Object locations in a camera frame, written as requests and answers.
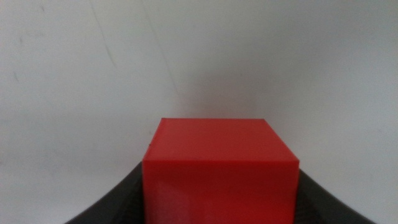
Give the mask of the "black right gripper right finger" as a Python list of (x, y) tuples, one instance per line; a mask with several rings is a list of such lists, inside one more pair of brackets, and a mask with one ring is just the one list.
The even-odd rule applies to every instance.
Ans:
[(299, 224), (375, 224), (300, 170), (298, 182)]

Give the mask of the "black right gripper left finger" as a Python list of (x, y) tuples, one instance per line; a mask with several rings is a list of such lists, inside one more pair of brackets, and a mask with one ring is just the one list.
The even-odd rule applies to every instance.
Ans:
[(67, 221), (67, 224), (121, 224), (143, 222), (142, 164), (105, 196)]

